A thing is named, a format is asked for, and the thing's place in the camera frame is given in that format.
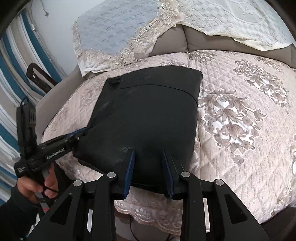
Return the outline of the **person's left hand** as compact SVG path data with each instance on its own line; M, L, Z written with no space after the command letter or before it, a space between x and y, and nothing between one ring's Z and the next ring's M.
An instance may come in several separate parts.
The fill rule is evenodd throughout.
M21 178L18 178L16 186L19 190L19 192L29 200L29 202L33 204L38 204L38 200L36 198L35 193L42 193L52 199L55 198L58 193L58 180L55 175L55 167L54 164L51 164L51 166L48 169L48 176L45 179L44 186L47 187L46 190L43 189L42 185L39 185L34 180L23 176Z

